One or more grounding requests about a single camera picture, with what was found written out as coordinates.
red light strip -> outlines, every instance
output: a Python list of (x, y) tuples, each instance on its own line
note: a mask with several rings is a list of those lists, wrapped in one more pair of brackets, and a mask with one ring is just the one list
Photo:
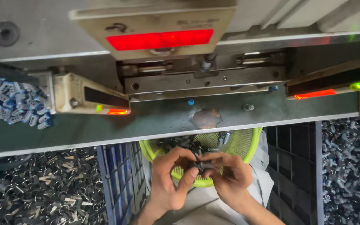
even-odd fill
[(307, 99), (307, 98), (313, 98), (313, 97), (319, 97), (319, 96), (325, 96), (325, 95), (335, 95), (337, 94), (333, 89), (328, 90), (320, 90), (316, 92), (301, 94), (301, 95), (294, 95), (295, 99)]
[(207, 44), (213, 29), (185, 30), (164, 33), (130, 34), (106, 37), (117, 50), (161, 49), (196, 44)]
[(128, 112), (127, 109), (109, 109), (108, 113), (109, 115), (126, 115)]

mesh basket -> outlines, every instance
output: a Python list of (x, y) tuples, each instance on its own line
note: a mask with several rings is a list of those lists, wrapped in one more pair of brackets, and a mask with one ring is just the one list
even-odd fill
[[(226, 152), (229, 155), (239, 155), (245, 163), (249, 163), (255, 154), (256, 147), (259, 142), (259, 135), (262, 131), (262, 127), (244, 130), (235, 130), (234, 134), (230, 136), (227, 145), (223, 145), (220, 150)], [(204, 146), (210, 148), (217, 148), (217, 139), (219, 132), (196, 135), (194, 141), (200, 141)], [(152, 162), (155, 157), (164, 155), (165, 150), (163, 147), (158, 147), (158, 139), (140, 141), (140, 147), (143, 151), (143, 155)], [(180, 166), (172, 170), (172, 177), (179, 181), (183, 176), (183, 168)], [(213, 181), (211, 178), (202, 178), (198, 175), (194, 187), (211, 187)]]

